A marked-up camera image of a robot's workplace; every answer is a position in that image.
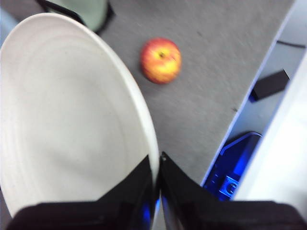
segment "blue light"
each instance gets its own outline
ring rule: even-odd
[[[143,221],[145,223],[149,222],[150,223],[150,209],[149,209],[149,205],[145,204],[143,206]]]

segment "apple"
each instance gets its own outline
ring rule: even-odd
[[[162,37],[150,39],[141,52],[141,67],[146,77],[153,83],[169,83],[180,72],[180,50],[169,39]]]

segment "red apple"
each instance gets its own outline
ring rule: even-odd
[[[153,38],[142,49],[141,66],[150,81],[166,84],[180,72],[181,53],[174,42],[162,37]]]

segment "black cable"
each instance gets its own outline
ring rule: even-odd
[[[282,45],[286,45],[286,46],[292,46],[295,48],[302,48],[302,49],[306,49],[305,45],[300,45],[300,44],[294,44],[294,43],[289,43],[289,42],[284,42],[281,40],[278,40],[276,43],[282,44]]]

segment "white plate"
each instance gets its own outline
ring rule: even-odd
[[[31,16],[1,49],[1,188],[9,211],[48,201],[95,200],[147,155],[153,123],[115,52],[78,22]]]

